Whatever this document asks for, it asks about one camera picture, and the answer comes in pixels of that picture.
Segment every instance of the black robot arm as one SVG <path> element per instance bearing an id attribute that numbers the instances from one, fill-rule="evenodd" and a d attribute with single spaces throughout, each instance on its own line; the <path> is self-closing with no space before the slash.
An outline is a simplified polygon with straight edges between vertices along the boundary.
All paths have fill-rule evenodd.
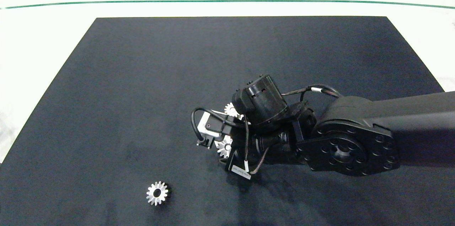
<path id="1" fill-rule="evenodd" d="M 283 98 L 307 91 L 338 98 L 317 122 L 305 101 L 288 105 Z M 455 166 L 455 92 L 374 102 L 343 97 L 326 85 L 281 94 L 266 75 L 238 90 L 232 104 L 239 117 L 209 111 L 211 115 L 204 114 L 193 127 L 203 136 L 198 145 L 208 148 L 230 137 L 229 157 L 221 162 L 226 170 L 247 178 L 257 172 L 250 172 L 248 164 L 258 169 L 262 163 L 306 163 L 312 171 L 350 176 L 389 171 L 401 164 Z"/>

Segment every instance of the bolt hole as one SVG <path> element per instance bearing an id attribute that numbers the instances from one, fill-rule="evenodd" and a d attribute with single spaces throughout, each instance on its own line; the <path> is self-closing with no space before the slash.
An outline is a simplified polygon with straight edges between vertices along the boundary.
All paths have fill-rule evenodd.
<path id="1" fill-rule="evenodd" d="M 391 163 L 384 163 L 384 168 L 387 170 L 392 169 L 392 164 Z"/>
<path id="2" fill-rule="evenodd" d="M 373 151 L 373 155 L 380 156 L 380 155 L 382 155 L 382 152 L 380 150 L 375 150 L 375 151 Z"/>
<path id="3" fill-rule="evenodd" d="M 366 159 L 365 158 L 357 158 L 355 161 L 357 161 L 357 163 L 365 163 Z"/>
<path id="4" fill-rule="evenodd" d="M 384 149 L 386 150 L 390 150 L 394 147 L 394 145 L 392 143 L 385 143 L 384 144 Z"/>
<path id="5" fill-rule="evenodd" d="M 374 138 L 378 143 L 384 142 L 384 137 L 382 135 L 378 135 L 376 138 Z"/>
<path id="6" fill-rule="evenodd" d="M 387 162 L 395 163 L 396 161 L 397 161 L 397 159 L 394 156 L 387 157 Z"/>

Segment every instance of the metal gear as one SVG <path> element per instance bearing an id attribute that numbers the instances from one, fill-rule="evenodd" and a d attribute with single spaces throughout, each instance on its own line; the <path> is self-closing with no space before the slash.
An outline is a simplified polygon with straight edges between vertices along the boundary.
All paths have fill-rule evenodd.
<path id="1" fill-rule="evenodd" d="M 229 135 L 225 135 L 224 139 L 221 142 L 215 141 L 216 148 L 220 157 L 229 158 L 229 153 L 231 152 L 232 138 Z"/>
<path id="2" fill-rule="evenodd" d="M 243 115 L 240 115 L 236 109 L 234 108 L 234 105 L 232 103 L 228 103 L 225 107 L 224 107 L 224 113 L 226 113 L 227 115 L 229 116 L 232 116 L 232 117 L 236 117 L 238 119 L 242 119 L 243 118 Z"/>
<path id="3" fill-rule="evenodd" d="M 161 202 L 164 202 L 167 197 L 167 193 L 169 190 L 167 189 L 167 185 L 164 182 L 155 182 L 152 184 L 151 187 L 148 187 L 147 192 L 147 199 L 150 205 L 161 205 Z"/>

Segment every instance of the black cable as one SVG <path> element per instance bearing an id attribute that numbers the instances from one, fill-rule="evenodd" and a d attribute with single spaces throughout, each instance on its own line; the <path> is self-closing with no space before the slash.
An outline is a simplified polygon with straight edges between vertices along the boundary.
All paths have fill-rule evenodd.
<path id="1" fill-rule="evenodd" d="M 325 88 L 325 89 L 328 89 L 334 93 L 336 93 L 339 97 L 342 97 L 343 95 L 341 95 L 340 92 L 338 92 L 335 88 L 329 86 L 329 85 L 325 85 L 325 84 L 313 84 L 313 85 L 309 85 L 307 88 Z"/>
<path id="2" fill-rule="evenodd" d="M 255 174 L 255 173 L 257 173 L 257 172 L 259 171 L 259 168 L 262 166 L 262 163 L 264 162 L 265 155 L 267 154 L 268 149 L 269 149 L 270 147 L 271 147 L 271 145 L 270 145 L 269 147 L 267 147 L 267 149 L 265 149 L 264 154 L 262 155 L 261 160 L 260 160 L 259 163 L 257 164 L 256 169 L 253 170 L 253 171 L 251 171 L 250 174 Z"/>
<path id="3" fill-rule="evenodd" d="M 245 119 L 245 162 L 248 163 L 248 139 L 249 139 L 249 127 L 248 127 L 248 119 L 246 115 L 243 115 Z"/>
<path id="4" fill-rule="evenodd" d="M 333 87 L 331 87 L 329 85 L 325 85 L 325 84 L 313 84 L 313 85 L 309 85 L 306 88 L 299 88 L 297 90 L 294 90 L 294 91 L 291 91 L 291 92 L 288 92 L 288 93 L 282 93 L 281 95 L 282 96 L 286 96 L 286 95 L 295 95 L 297 93 L 300 93 L 300 101 L 303 101 L 304 93 L 307 92 L 307 91 L 312 91 L 311 88 L 321 88 L 322 89 L 321 93 L 325 93 L 326 95 L 330 95 L 330 96 L 333 96 L 333 97 L 336 97 L 336 98 L 339 98 L 339 97 L 343 96 L 335 88 L 333 88 Z"/>
<path id="5" fill-rule="evenodd" d="M 225 124 L 228 124 L 229 126 L 233 126 L 233 127 L 237 127 L 237 128 L 244 128 L 245 125 L 243 124 L 239 124 L 239 123 L 236 123 L 236 122 L 233 122 L 233 121 L 230 121 L 230 120 L 227 120 L 227 119 L 224 119 L 223 117 L 221 117 L 220 115 L 218 115 L 216 112 L 212 111 L 211 109 L 208 109 L 208 108 L 203 108 L 203 107 L 198 107 L 198 108 L 195 108 L 192 113 L 191 113 L 191 125 L 193 127 L 193 130 L 194 130 L 194 133 L 196 134 L 196 137 L 198 137 L 198 139 L 200 141 L 203 141 L 204 138 L 202 137 L 202 135 L 200 134 L 199 130 L 198 130 L 198 126 L 196 125 L 196 120 L 194 118 L 194 114 L 197 112 L 197 111 L 205 111 L 209 114 L 211 114 L 212 116 L 214 116 L 216 119 L 218 119 L 219 121 L 225 123 Z"/>

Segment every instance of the black mat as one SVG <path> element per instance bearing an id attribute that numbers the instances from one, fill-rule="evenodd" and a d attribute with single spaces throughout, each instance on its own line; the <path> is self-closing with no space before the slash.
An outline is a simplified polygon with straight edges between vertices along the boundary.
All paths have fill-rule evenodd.
<path id="1" fill-rule="evenodd" d="M 267 73 L 282 92 L 442 91 L 385 17 L 96 19 L 1 166 L 2 225 L 453 223 L 455 169 L 356 178 L 266 165 L 251 182 L 223 171 L 195 145 L 190 111 L 221 110 Z M 331 101 L 307 97 L 317 111 Z M 146 201 L 155 181 L 173 187 L 161 207 Z"/>

